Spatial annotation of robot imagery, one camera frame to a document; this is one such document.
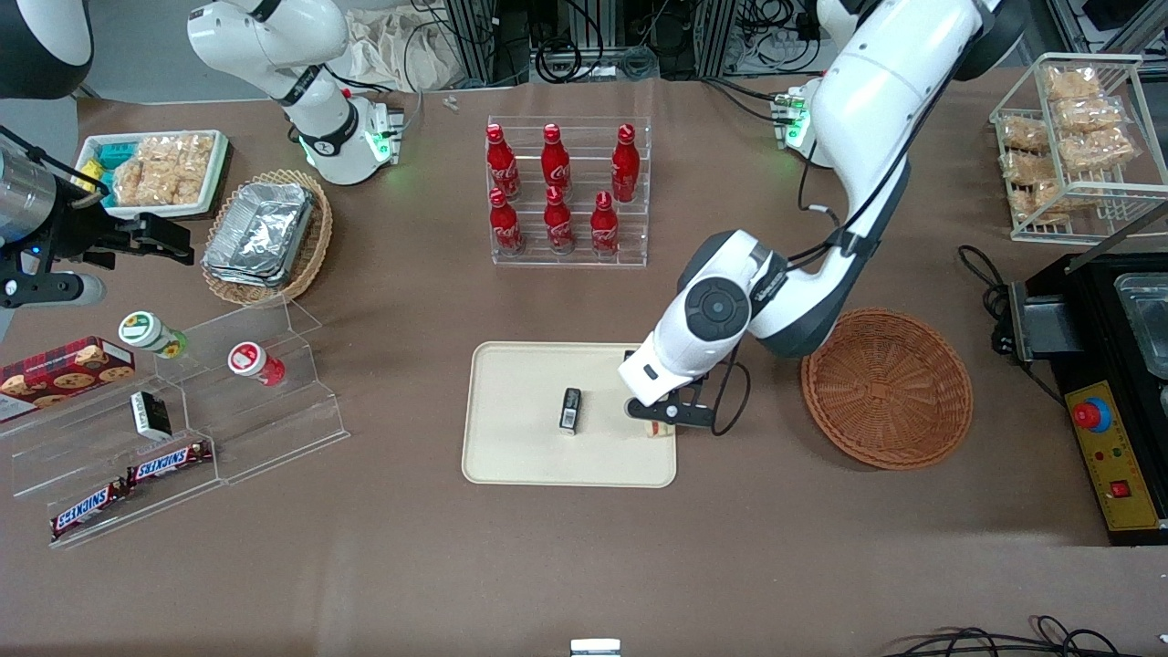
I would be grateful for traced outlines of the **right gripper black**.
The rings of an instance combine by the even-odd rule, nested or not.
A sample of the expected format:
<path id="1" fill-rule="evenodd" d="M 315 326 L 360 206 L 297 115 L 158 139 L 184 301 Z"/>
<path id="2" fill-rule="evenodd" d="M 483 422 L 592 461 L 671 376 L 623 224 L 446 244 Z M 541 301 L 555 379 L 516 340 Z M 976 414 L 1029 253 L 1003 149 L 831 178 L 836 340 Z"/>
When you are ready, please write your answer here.
<path id="1" fill-rule="evenodd" d="M 155 214 L 135 220 L 100 213 L 53 212 L 39 227 L 39 271 L 46 274 L 60 260 L 84 261 L 86 253 L 99 254 L 99 267 L 112 270 L 113 254 L 158 256 L 179 265 L 193 265 L 187 229 Z M 167 243 L 157 241 L 179 241 Z"/>

